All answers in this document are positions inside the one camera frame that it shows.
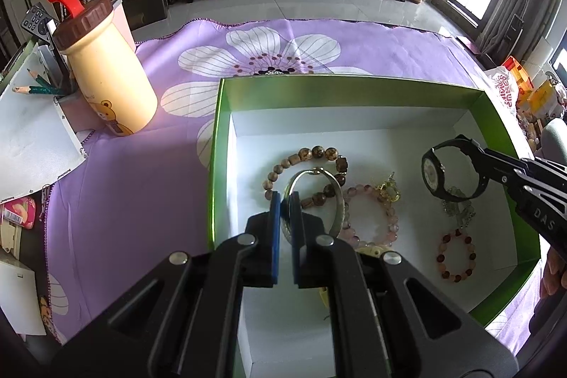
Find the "yellow bottle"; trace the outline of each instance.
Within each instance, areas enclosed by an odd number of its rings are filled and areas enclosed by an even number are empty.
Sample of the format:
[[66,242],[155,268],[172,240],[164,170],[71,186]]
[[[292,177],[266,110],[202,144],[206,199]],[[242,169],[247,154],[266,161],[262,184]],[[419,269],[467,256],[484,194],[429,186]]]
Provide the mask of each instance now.
[[138,57],[112,23],[111,0],[92,0],[53,33],[84,98],[119,136],[143,129],[155,114],[155,96]]

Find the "silver rivet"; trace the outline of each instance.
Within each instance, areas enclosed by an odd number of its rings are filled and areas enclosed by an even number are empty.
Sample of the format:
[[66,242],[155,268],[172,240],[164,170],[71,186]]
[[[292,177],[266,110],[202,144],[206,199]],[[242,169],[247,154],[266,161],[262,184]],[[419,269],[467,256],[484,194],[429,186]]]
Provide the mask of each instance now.
[[335,240],[328,234],[319,234],[315,238],[315,242],[317,242],[317,244],[321,247],[330,247],[335,243]]
[[172,265],[184,265],[189,261],[189,255],[185,252],[173,252],[169,255],[169,263]]
[[399,265],[402,262],[402,256],[398,252],[386,252],[382,255],[384,263],[389,265]]
[[238,238],[236,238],[236,241],[240,245],[253,245],[254,242],[256,242],[256,237],[251,234],[244,233],[238,236]]

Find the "pencil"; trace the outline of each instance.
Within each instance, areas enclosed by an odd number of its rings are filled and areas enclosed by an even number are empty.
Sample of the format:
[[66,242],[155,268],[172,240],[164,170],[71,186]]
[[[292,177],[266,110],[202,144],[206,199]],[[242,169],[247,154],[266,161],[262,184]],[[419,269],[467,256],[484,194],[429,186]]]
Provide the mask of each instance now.
[[42,87],[45,87],[46,89],[55,88],[53,85],[51,85],[49,82],[47,82],[43,77],[41,77],[38,72],[31,71],[28,68],[28,73],[29,73],[30,76],[32,76],[35,79],[35,82],[37,82]]
[[16,93],[25,94],[42,94],[42,95],[66,95],[61,89],[55,87],[45,88],[45,87],[35,87],[35,86],[24,86],[24,87],[14,87],[12,88]]

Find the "tile floor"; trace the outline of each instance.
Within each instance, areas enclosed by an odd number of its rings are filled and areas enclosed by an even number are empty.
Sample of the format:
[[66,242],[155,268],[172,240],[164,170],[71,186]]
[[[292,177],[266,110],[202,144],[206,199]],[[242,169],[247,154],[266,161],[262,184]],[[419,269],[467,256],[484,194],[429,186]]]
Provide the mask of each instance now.
[[133,32],[134,39],[166,36],[194,18],[210,18],[227,24],[276,18],[334,18],[411,26],[444,35],[464,35],[427,3],[417,5],[399,0],[196,0],[192,4],[172,5],[167,19],[138,28]]

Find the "brown beaded bracelet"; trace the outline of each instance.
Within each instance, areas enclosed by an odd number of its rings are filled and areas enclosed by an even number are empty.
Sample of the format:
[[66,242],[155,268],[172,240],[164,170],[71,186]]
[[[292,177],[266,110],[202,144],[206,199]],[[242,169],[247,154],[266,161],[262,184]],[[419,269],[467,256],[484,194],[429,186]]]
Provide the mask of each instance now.
[[[443,255],[443,253],[447,250],[447,244],[451,241],[452,237],[462,237],[464,239],[464,243],[467,245],[467,252],[469,259],[468,269],[466,269],[466,271],[464,271],[461,274],[451,274],[449,271],[447,271],[447,266],[444,263],[445,255]],[[438,263],[437,268],[441,273],[441,277],[443,279],[449,279],[451,282],[457,283],[460,281],[464,281],[470,276],[472,276],[472,271],[474,268],[476,268],[476,261],[475,261],[476,253],[475,253],[475,246],[472,245],[472,237],[467,236],[467,234],[461,230],[455,230],[452,231],[450,234],[445,234],[442,240],[443,241],[441,242],[441,244],[439,244],[439,254],[437,255],[437,263]]]
[[[292,165],[296,165],[300,162],[308,161],[312,158],[321,159],[325,157],[328,161],[335,161],[337,168],[337,174],[334,177],[337,179],[341,186],[344,186],[347,182],[347,170],[349,164],[347,158],[340,156],[336,148],[323,148],[322,146],[315,146],[313,149],[301,148],[297,154],[292,154],[286,159],[275,165],[273,170],[268,173],[268,179],[264,180],[262,187],[266,190],[264,197],[271,201],[271,196],[273,194],[274,183],[277,181],[280,174],[283,173],[284,169],[290,168]],[[325,204],[328,197],[335,196],[335,189],[333,185],[328,184],[322,190],[322,192],[316,192],[313,196],[301,201],[301,208],[309,208],[313,205],[318,207]]]

